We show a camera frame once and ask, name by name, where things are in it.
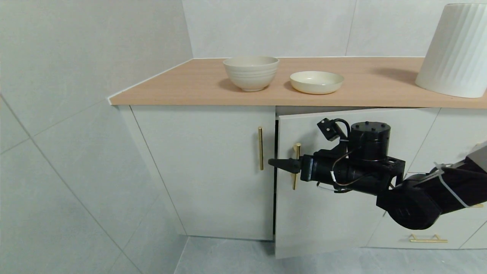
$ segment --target white lamp shade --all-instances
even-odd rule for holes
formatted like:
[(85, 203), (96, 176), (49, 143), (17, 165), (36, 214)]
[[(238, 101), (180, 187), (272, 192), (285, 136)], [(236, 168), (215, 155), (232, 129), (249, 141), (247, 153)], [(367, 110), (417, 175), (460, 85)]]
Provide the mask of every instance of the white lamp shade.
[(484, 95), (487, 89), (487, 4), (445, 6), (416, 84), (456, 97)]

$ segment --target ceramic bowl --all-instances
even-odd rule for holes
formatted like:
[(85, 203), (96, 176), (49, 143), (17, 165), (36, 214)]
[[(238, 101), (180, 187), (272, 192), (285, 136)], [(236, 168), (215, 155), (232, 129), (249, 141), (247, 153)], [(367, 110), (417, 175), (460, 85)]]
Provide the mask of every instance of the ceramic bowl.
[(345, 78), (325, 71), (301, 71), (291, 74), (291, 85), (298, 91), (310, 94), (328, 94), (339, 89)]
[(276, 76), (279, 59), (267, 56), (241, 56), (223, 61), (226, 74), (244, 91), (259, 91)]

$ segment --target tiled wall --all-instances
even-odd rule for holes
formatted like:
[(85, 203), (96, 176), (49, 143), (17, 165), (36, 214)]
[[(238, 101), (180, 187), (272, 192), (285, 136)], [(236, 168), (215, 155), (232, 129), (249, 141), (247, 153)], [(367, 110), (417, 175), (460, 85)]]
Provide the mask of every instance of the tiled wall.
[(195, 58), (424, 56), (443, 7), (487, 0), (183, 0)]
[(192, 58), (181, 1), (0, 6), (0, 273), (172, 274), (187, 237), (106, 96)]

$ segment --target shallow dish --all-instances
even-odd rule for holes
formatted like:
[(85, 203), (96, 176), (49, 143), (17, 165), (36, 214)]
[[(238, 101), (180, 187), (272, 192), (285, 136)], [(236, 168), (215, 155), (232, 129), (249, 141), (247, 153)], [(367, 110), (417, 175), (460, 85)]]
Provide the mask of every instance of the shallow dish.
[(291, 85), (309, 94), (328, 94), (338, 90), (345, 78), (326, 71), (300, 71), (291, 74)]

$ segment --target brass drawer handle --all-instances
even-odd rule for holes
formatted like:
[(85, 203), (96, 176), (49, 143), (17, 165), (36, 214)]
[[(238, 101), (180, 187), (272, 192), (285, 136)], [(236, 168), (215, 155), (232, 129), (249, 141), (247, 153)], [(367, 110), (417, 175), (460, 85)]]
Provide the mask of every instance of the brass drawer handle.
[[(301, 143), (296, 143), (293, 149), (296, 152), (296, 159), (299, 159), (301, 155)], [(296, 182), (298, 181), (298, 174), (299, 173), (294, 174), (293, 190), (296, 190)]]
[(409, 241), (412, 243), (448, 243), (447, 239), (440, 238), (438, 234), (434, 235), (436, 239), (418, 239), (414, 234), (411, 234), (410, 237), (412, 237), (412, 239), (409, 239)]
[(259, 138), (259, 169), (264, 170), (264, 145), (262, 144), (262, 127), (259, 127), (257, 136)]

